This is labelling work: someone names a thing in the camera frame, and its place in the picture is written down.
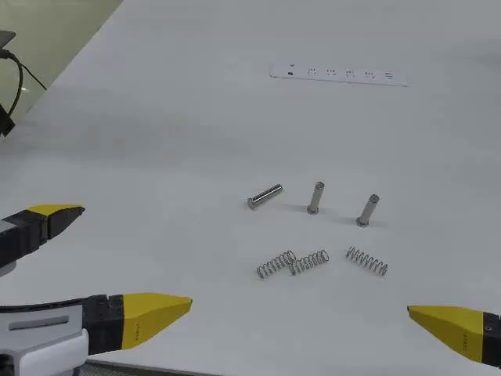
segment white power strip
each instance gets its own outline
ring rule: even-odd
[[[337,69],[332,67],[317,67],[315,65],[275,63],[269,75],[276,78],[296,78],[301,80],[407,86],[407,80],[402,74],[396,74],[389,70]]]

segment coil spring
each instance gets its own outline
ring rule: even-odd
[[[265,277],[271,276],[294,261],[296,261],[296,255],[292,251],[287,251],[258,266],[256,271],[261,279],[264,280]]]
[[[325,264],[329,261],[329,255],[325,249],[312,253],[306,257],[300,258],[299,260],[292,262],[289,265],[289,270],[293,276],[298,273],[304,272],[307,269],[311,269],[320,264]]]
[[[367,255],[365,252],[351,246],[346,252],[346,258],[350,259],[353,263],[359,264],[362,268],[367,268],[375,274],[384,276],[388,270],[388,264]]]

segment white table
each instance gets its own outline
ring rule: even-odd
[[[158,291],[192,311],[100,360],[205,374],[487,375],[409,304],[501,312],[501,3],[125,1],[0,146],[0,207],[87,211],[4,304]],[[408,88],[269,77],[394,69]],[[304,212],[315,181],[320,215]],[[257,211],[245,199],[280,182]],[[373,225],[351,222],[371,193]],[[389,264],[378,278],[350,244]],[[325,248],[266,281],[258,263]]]

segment black device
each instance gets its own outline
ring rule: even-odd
[[[6,137],[14,128],[14,122],[0,104],[0,136]]]
[[[3,49],[15,36],[16,33],[13,31],[0,30],[0,49]],[[14,122],[0,104],[0,136],[7,136],[13,128]]]
[[[7,43],[12,41],[16,33],[13,31],[0,30],[0,49],[3,49]]]

